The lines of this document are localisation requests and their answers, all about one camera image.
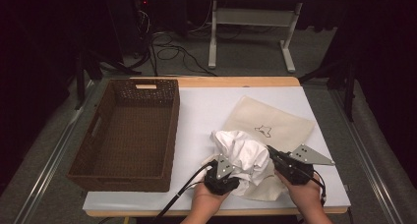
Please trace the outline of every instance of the table leg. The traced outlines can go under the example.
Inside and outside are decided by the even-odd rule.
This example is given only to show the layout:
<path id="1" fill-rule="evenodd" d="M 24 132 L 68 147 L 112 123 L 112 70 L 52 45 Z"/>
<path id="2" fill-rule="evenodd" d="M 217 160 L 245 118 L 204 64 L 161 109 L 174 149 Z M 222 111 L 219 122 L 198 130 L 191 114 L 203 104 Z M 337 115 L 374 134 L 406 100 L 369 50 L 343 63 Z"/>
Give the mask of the table leg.
<path id="1" fill-rule="evenodd" d="M 289 43 L 291 41 L 292 35 L 295 30 L 295 26 L 297 25 L 298 17 L 300 16 L 300 11 L 301 11 L 302 6 L 303 6 L 303 3 L 296 4 L 294 15 L 292 16 L 291 22 L 289 24 L 287 38 L 285 40 L 280 41 L 282 55 L 284 57 L 285 65 L 289 73 L 295 73 L 295 67 L 294 67 L 294 63 L 292 62 L 292 57 L 291 57 L 288 47 L 289 47 Z"/>

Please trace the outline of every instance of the dark curtain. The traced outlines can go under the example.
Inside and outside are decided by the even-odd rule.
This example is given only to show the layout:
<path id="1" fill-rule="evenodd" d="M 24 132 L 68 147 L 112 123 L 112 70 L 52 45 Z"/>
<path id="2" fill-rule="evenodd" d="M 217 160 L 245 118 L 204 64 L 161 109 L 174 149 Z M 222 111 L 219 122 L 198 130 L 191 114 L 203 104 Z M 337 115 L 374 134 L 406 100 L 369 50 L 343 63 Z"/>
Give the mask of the dark curtain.
<path id="1" fill-rule="evenodd" d="M 345 60 L 323 75 L 333 77 L 346 73 L 348 64 L 354 67 L 389 146 L 416 187 L 417 171 L 410 153 L 417 140 L 415 1 L 364 0 L 351 4 L 322 68 Z"/>
<path id="2" fill-rule="evenodd" d="M 0 0 L 0 192 L 69 95 L 73 49 L 53 0 Z"/>

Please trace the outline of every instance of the crumpled white fabric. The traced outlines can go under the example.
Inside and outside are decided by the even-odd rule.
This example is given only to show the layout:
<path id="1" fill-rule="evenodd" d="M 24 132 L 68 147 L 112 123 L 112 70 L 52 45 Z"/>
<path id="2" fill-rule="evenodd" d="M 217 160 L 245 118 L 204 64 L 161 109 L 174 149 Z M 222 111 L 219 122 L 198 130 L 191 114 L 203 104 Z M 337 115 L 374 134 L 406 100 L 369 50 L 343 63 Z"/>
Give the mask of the crumpled white fabric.
<path id="1" fill-rule="evenodd" d="M 265 178 L 269 162 L 266 146 L 242 131 L 217 131 L 211 133 L 216 145 L 214 153 L 223 154 L 235 166 L 230 177 L 240 178 L 240 185 L 232 193 L 242 196 L 249 183 L 257 186 Z"/>
<path id="2" fill-rule="evenodd" d="M 215 144 L 213 155 L 203 164 L 222 154 L 235 167 L 230 177 L 238 177 L 239 187 L 231 193 L 247 199 L 272 201 L 285 189 L 273 172 L 266 146 L 243 131 L 214 131 L 210 136 Z M 206 172 L 194 181 L 200 181 Z"/>

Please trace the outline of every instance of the white table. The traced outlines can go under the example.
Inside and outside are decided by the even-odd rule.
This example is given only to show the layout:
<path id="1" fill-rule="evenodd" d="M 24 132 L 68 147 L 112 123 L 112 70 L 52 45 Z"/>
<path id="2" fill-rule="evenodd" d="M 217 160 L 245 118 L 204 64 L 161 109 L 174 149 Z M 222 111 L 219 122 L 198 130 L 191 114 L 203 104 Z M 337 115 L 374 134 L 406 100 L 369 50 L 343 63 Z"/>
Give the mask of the white table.
<path id="1" fill-rule="evenodd" d="M 294 62 L 289 52 L 289 44 L 300 16 L 302 3 L 297 3 L 293 10 L 255 10 L 217 8 L 217 1 L 212 1 L 211 39 L 208 51 L 208 67 L 215 69 L 217 59 L 216 31 L 218 24 L 250 25 L 265 27 L 287 28 L 284 40 L 279 41 L 280 50 L 284 57 L 285 66 L 289 73 L 295 73 Z"/>
<path id="2" fill-rule="evenodd" d="M 180 114 L 176 137 L 171 188 L 168 193 L 89 192 L 83 210 L 90 216 L 155 216 L 213 153 L 209 139 L 221 130 L 243 95 L 280 110 L 316 120 L 303 88 L 294 78 L 191 78 L 179 79 Z M 319 125 L 306 145 L 331 157 Z M 350 206 L 346 191 L 334 166 L 315 166 L 327 184 L 327 213 L 343 213 Z M 193 191 L 186 191 L 165 215 L 186 215 Z M 230 196 L 217 215 L 296 214 L 288 194 L 277 201 L 253 201 Z"/>

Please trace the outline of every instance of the wicker basket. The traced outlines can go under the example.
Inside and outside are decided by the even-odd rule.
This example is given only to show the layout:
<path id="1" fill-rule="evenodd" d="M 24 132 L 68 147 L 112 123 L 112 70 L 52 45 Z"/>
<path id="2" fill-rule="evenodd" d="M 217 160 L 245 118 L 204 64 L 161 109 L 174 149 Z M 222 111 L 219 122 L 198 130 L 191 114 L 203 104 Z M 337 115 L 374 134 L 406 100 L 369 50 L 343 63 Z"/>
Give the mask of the wicker basket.
<path id="1" fill-rule="evenodd" d="M 179 104 L 176 80 L 110 80 L 67 177 L 87 191 L 168 192 Z"/>

